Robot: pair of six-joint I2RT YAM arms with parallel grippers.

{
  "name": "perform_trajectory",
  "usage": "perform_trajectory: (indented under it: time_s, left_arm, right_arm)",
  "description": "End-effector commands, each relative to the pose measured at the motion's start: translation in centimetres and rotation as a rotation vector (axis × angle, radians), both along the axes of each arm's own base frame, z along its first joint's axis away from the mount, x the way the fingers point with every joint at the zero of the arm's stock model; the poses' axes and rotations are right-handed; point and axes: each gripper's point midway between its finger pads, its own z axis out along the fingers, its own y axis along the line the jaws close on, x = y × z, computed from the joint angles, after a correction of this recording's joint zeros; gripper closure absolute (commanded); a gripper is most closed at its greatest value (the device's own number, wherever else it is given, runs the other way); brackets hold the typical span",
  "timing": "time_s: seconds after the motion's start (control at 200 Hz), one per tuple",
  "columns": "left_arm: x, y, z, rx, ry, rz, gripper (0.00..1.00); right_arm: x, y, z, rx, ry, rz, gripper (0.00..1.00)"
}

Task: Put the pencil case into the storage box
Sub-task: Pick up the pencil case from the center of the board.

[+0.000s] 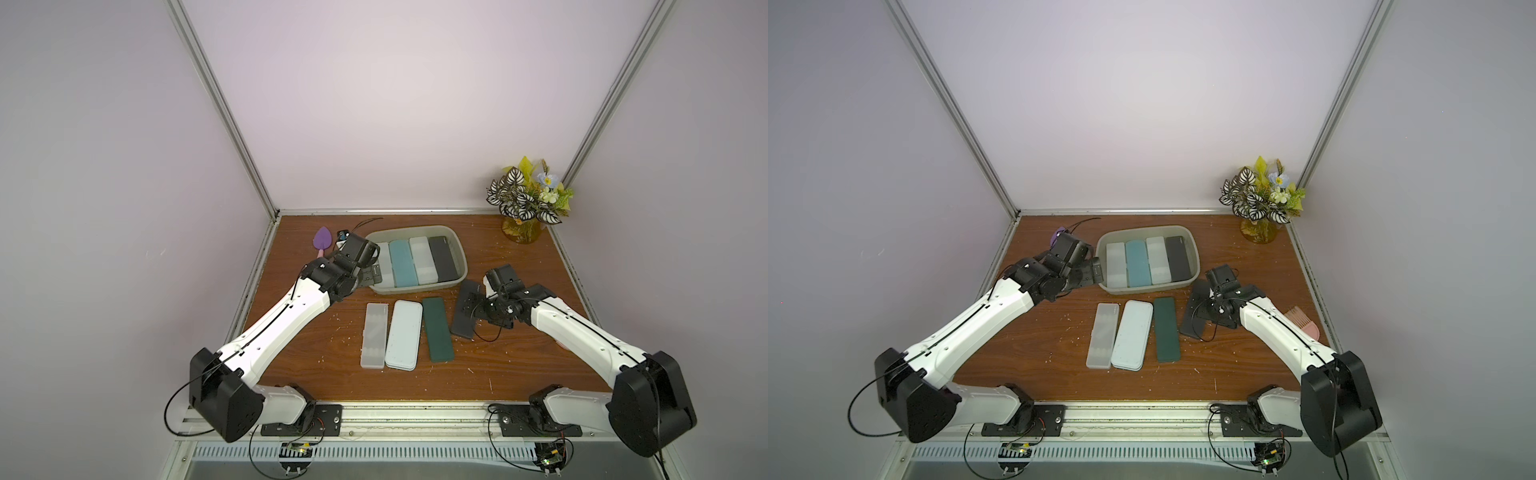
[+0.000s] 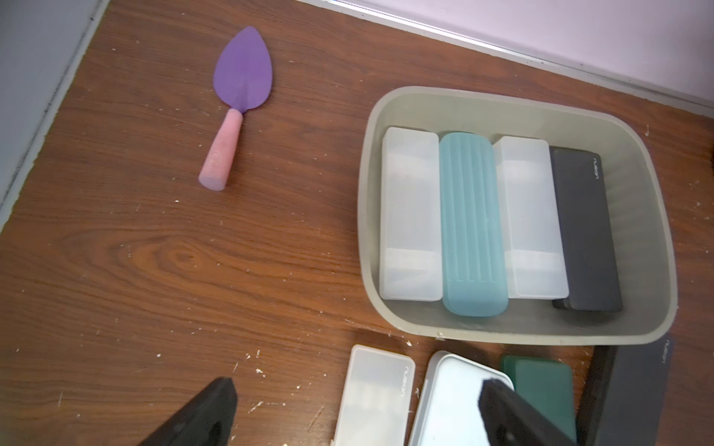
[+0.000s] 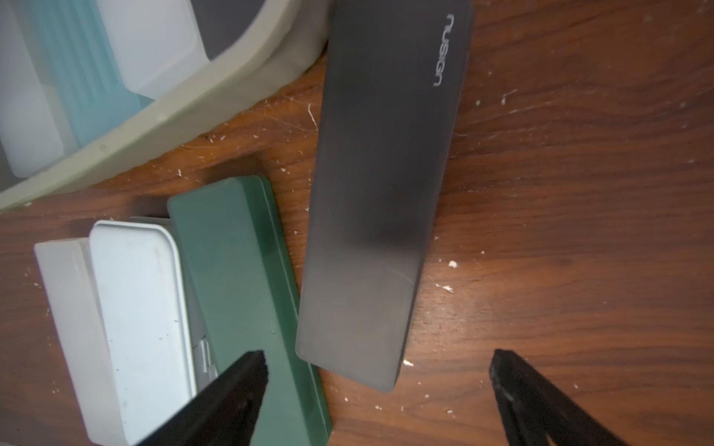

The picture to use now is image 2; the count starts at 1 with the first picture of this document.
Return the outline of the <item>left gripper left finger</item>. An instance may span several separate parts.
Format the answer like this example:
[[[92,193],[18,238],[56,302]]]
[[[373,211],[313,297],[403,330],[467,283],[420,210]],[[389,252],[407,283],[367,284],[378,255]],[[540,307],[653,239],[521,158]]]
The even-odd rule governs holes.
[[[234,381],[218,377],[139,445],[228,445],[237,405]]]

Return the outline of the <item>dark grey pencil case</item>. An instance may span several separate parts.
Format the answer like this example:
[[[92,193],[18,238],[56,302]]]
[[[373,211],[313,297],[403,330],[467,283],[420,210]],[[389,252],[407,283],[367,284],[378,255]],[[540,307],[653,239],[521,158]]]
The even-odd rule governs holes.
[[[550,149],[569,295],[561,310],[623,309],[602,160],[594,152]]]
[[[655,445],[668,387],[672,335],[650,344],[597,346],[581,397],[580,445]]]

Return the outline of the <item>grey-green plastic storage box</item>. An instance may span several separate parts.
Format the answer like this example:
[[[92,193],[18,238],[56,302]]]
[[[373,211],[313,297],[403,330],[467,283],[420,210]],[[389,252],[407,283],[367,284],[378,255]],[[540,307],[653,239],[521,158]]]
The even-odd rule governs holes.
[[[381,141],[391,126],[437,134],[462,131],[487,139],[544,139],[595,152],[613,230],[623,310],[597,316],[519,300],[489,318],[461,317],[440,302],[386,301],[379,295]],[[548,102],[439,87],[399,87],[374,105],[366,125],[357,196],[359,258],[366,295],[379,315],[415,336],[533,345],[651,343],[669,331],[678,310],[674,248],[656,169],[625,122]]]

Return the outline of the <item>teal ribbed pencil case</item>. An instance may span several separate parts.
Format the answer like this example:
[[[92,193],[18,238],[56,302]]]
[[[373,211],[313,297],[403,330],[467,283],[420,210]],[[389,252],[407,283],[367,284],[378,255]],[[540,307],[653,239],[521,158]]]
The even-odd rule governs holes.
[[[496,161],[488,139],[465,132],[439,144],[444,304],[493,317],[509,304]]]

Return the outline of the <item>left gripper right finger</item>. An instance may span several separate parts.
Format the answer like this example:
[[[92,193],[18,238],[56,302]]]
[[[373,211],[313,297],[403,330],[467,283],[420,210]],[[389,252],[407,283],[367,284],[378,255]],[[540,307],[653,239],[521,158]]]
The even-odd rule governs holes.
[[[490,445],[575,446],[552,424],[503,382],[483,382],[479,410]]]

